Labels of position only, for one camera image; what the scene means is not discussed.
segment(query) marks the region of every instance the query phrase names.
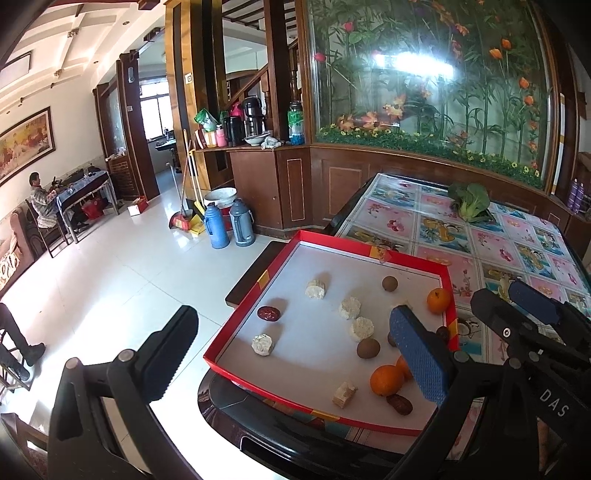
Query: glass panel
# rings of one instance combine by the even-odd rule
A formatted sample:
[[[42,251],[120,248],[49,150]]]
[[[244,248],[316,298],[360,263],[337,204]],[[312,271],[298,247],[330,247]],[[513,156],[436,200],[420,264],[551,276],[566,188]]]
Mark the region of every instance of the glass panel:
[[[170,97],[160,97],[158,99],[158,106],[160,107],[160,119],[162,120],[162,128],[174,130],[173,125],[173,110],[170,108]]]
[[[548,87],[521,0],[308,0],[316,140],[542,186]]]
[[[166,95],[168,93],[168,81],[158,82],[156,84],[156,93],[158,95]]]
[[[158,114],[158,100],[142,100],[142,118],[144,119],[144,131],[148,140],[162,136],[162,125]]]
[[[140,87],[140,98],[153,97],[158,93],[158,83],[146,83]]]
[[[125,135],[123,133],[123,121],[121,119],[119,92],[117,88],[109,94],[107,98],[107,106],[109,111],[110,133],[113,140],[113,151],[109,152],[109,154],[120,154],[125,151],[127,147],[125,146]]]

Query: picture frame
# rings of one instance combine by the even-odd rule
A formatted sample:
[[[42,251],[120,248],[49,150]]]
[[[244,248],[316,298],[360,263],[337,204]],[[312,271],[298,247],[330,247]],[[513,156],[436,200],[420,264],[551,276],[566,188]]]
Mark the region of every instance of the picture frame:
[[[55,150],[50,107],[13,125],[0,134],[0,186]]]

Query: blue gripper pad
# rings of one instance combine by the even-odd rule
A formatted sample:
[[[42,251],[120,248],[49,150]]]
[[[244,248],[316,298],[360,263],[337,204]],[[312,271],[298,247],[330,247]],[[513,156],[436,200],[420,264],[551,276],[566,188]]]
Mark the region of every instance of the blue gripper pad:
[[[441,406],[454,373],[445,343],[429,332],[406,305],[392,310],[390,334],[407,361],[423,396]]]
[[[526,285],[521,280],[515,280],[511,283],[509,298],[546,325],[556,325],[560,321],[555,301]]]

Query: blue thermos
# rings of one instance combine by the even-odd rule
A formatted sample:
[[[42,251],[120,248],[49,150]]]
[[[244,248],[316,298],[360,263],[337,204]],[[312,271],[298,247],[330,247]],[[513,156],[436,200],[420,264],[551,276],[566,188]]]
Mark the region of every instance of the blue thermos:
[[[226,226],[223,224],[222,211],[213,203],[210,203],[205,210],[205,228],[209,233],[209,239],[214,248],[224,248],[230,244],[226,233]]]
[[[241,199],[236,199],[230,208],[230,220],[234,230],[234,240],[239,247],[248,247],[255,242],[252,231],[252,213]]]

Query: green vegetable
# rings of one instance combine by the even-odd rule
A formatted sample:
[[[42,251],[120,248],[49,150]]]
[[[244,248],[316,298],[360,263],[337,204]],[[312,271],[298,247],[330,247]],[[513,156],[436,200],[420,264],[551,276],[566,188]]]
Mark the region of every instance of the green vegetable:
[[[488,192],[479,183],[453,183],[447,189],[447,195],[453,199],[452,208],[466,222],[492,220],[487,208],[491,204]]]

